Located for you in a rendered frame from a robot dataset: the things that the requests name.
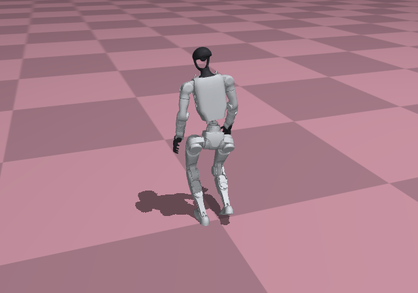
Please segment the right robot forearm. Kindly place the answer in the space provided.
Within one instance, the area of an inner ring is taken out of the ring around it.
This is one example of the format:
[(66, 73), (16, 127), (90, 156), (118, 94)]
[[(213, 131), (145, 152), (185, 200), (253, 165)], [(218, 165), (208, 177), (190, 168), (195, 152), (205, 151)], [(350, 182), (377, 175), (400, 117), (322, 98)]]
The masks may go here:
[(225, 122), (223, 124), (223, 126), (228, 129), (230, 125), (233, 125), (234, 123), (234, 119), (235, 119), (235, 115), (237, 114), (238, 108), (233, 110), (233, 111), (228, 111), (227, 110), (227, 117), (225, 118)]

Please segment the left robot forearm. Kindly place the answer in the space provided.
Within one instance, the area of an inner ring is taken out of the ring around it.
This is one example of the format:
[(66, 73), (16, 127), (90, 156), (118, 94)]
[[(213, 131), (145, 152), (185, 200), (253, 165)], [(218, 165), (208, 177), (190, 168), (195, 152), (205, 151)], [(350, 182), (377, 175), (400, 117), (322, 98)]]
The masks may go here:
[(177, 113), (177, 117), (176, 117), (176, 137), (175, 139), (182, 138), (182, 140), (184, 139), (184, 133), (185, 133), (185, 126), (186, 126), (186, 122), (185, 121), (178, 121), (178, 114)]

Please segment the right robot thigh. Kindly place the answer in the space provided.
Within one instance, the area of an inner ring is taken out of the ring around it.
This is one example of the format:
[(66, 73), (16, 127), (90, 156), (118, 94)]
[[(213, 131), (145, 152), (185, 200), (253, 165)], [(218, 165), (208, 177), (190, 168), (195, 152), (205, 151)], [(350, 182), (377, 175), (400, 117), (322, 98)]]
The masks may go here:
[(228, 157), (229, 153), (234, 150), (234, 140), (230, 134), (224, 134), (224, 145), (222, 149), (216, 149), (214, 157), (214, 165), (212, 166), (212, 174), (220, 176), (223, 173), (222, 165)]

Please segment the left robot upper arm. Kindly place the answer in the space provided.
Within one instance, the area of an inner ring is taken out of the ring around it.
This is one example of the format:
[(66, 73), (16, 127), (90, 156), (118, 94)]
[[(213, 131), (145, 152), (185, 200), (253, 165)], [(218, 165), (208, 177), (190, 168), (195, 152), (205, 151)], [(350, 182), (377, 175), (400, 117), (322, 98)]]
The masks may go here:
[(183, 83), (180, 86), (180, 99), (179, 99), (179, 114), (178, 114), (178, 121), (187, 121), (189, 117), (189, 112), (187, 112), (187, 108), (189, 106), (190, 96), (189, 94), (192, 93), (194, 90), (194, 81), (188, 81)]

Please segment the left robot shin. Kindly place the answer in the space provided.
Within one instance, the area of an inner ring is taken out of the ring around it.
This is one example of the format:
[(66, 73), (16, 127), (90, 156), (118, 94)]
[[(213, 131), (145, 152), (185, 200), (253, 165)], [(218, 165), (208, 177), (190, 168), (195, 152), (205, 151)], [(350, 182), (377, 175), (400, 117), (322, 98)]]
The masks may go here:
[(200, 216), (203, 217), (203, 213), (206, 216), (206, 210), (205, 210), (204, 202), (203, 202), (201, 181), (199, 179), (193, 181), (190, 170), (186, 170), (186, 176), (187, 176), (189, 189), (191, 191), (191, 195), (197, 204)]

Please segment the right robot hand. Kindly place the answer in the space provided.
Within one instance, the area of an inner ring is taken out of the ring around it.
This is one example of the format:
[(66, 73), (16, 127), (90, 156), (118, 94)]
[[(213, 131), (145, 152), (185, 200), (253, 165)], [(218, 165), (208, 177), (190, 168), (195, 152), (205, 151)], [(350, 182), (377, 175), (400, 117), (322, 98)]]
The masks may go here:
[(220, 128), (221, 128), (221, 129), (223, 129), (223, 131), (222, 131), (222, 132), (225, 132), (224, 134), (230, 134), (230, 135), (231, 135), (231, 128), (232, 128), (232, 125), (230, 125), (228, 129), (226, 129), (224, 126), (222, 126), (222, 127), (220, 127)]

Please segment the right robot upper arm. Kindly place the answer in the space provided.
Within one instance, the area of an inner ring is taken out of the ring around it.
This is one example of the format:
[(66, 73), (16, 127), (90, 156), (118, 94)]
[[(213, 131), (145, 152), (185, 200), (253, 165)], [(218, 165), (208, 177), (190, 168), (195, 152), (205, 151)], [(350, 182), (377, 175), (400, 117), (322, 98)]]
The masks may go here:
[(238, 103), (236, 99), (236, 91), (234, 87), (234, 78), (227, 74), (222, 74), (222, 77), (225, 82), (225, 92), (229, 102), (227, 102), (227, 110), (233, 111), (238, 108)]

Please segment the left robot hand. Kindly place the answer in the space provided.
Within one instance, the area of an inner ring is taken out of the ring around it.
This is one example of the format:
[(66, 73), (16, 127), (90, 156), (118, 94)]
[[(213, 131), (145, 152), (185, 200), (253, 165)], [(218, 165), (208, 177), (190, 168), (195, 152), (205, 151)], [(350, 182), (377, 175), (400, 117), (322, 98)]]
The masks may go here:
[(174, 136), (174, 141), (173, 141), (173, 152), (178, 153), (177, 152), (178, 150), (176, 150), (176, 149), (179, 149), (179, 148), (177, 148), (177, 146), (179, 146), (178, 142), (181, 142), (182, 138), (178, 137), (177, 139), (175, 139), (175, 137), (176, 137), (176, 135)]

